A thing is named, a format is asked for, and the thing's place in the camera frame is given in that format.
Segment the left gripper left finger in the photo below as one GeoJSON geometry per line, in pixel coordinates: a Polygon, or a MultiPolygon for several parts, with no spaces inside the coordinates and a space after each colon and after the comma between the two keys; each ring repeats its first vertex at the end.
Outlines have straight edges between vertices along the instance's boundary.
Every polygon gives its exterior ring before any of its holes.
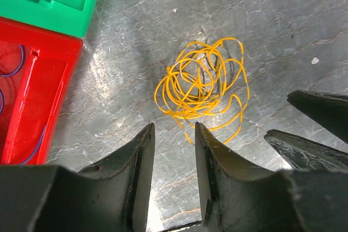
{"type": "Polygon", "coordinates": [[[1,167],[1,231],[145,231],[155,126],[79,172],[1,167]]]}

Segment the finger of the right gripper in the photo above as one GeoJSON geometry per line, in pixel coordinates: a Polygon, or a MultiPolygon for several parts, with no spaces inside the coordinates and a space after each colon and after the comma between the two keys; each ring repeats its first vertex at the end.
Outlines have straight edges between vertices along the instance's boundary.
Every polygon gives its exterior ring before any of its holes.
{"type": "Polygon", "coordinates": [[[347,169],[347,153],[337,149],[275,129],[264,139],[294,169],[347,169]]]}
{"type": "Polygon", "coordinates": [[[347,142],[347,96],[333,93],[296,90],[287,101],[297,110],[347,142]]]}

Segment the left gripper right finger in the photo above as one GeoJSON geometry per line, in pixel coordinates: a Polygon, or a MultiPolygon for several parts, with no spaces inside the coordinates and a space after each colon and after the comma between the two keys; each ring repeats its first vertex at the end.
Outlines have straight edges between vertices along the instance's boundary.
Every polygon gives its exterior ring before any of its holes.
{"type": "Polygon", "coordinates": [[[195,127],[202,222],[209,231],[347,231],[347,169],[271,171],[195,127]]]}

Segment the red plastic bin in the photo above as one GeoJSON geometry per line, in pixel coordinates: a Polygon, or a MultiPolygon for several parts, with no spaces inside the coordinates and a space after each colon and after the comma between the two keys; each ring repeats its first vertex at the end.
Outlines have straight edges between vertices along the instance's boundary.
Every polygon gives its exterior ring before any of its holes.
{"type": "Polygon", "coordinates": [[[1,18],[1,163],[44,164],[83,41],[1,18]]]}

